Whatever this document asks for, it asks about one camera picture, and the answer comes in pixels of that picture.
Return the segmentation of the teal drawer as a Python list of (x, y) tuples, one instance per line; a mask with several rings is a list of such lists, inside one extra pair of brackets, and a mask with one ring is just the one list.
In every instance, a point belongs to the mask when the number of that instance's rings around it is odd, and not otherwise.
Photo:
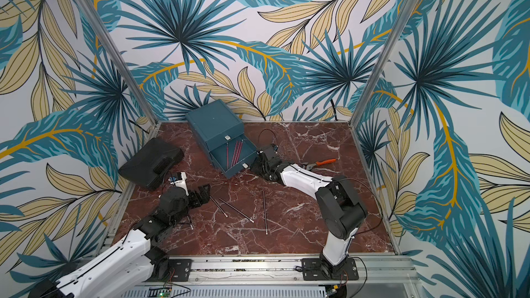
[(257, 148), (244, 135), (230, 140), (227, 143), (229, 143), (230, 148), (230, 168), (228, 171), (226, 170), (226, 143), (211, 150), (209, 155), (211, 156), (213, 166), (221, 171), (227, 179), (230, 179), (237, 175), (237, 173), (251, 167), (257, 157)]

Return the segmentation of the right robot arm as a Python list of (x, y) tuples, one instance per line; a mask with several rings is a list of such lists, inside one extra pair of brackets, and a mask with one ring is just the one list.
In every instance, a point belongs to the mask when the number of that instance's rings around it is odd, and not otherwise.
[(274, 144), (258, 150), (251, 171), (266, 181), (294, 188), (317, 201), (328, 229), (321, 260), (331, 270), (343, 266), (351, 242), (368, 215), (350, 179), (344, 175), (319, 175), (292, 161), (282, 160)]

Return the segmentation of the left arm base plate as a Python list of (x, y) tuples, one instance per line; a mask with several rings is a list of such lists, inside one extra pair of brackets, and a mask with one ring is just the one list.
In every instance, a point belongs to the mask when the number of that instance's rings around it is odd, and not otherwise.
[(191, 259), (169, 259), (168, 282), (184, 283), (189, 280), (191, 272)]

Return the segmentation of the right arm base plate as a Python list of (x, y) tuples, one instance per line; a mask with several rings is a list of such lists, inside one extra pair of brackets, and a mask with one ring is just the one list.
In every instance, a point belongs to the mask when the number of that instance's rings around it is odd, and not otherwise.
[(304, 258), (295, 270), (302, 273), (304, 281), (356, 281), (360, 278), (356, 262), (350, 257), (336, 266), (324, 258)]

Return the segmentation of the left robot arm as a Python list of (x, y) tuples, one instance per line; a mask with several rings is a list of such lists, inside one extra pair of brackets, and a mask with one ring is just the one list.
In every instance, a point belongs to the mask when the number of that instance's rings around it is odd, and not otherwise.
[(150, 278), (171, 274), (169, 258), (159, 245), (173, 233), (189, 211), (210, 201), (211, 186), (189, 191), (186, 175), (160, 196), (158, 206), (135, 223), (107, 251), (58, 280), (44, 280), (31, 289), (30, 297), (117, 297)]

